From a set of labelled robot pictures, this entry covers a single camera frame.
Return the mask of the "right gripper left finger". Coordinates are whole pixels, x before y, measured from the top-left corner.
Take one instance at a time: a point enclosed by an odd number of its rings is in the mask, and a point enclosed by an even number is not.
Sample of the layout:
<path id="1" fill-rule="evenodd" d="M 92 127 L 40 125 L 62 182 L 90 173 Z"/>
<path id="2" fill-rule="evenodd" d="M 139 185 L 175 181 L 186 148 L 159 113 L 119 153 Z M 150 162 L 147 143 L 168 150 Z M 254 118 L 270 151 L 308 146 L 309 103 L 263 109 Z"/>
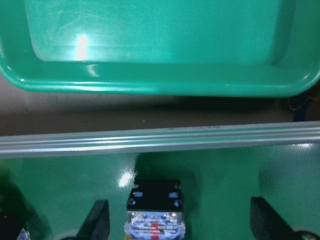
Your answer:
<path id="1" fill-rule="evenodd" d="M 109 201 L 97 200 L 75 236 L 62 240 L 108 240 L 110 236 Z"/>

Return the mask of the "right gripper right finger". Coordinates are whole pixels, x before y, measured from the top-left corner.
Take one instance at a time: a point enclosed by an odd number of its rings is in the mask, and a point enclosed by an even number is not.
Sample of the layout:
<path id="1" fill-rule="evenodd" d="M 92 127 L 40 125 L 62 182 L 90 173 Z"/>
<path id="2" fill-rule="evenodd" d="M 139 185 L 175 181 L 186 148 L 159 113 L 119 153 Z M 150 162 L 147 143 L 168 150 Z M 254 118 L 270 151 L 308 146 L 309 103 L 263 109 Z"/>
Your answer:
<path id="1" fill-rule="evenodd" d="M 250 199 L 250 230 L 257 240 L 318 240 L 308 230 L 294 230 L 263 197 Z"/>

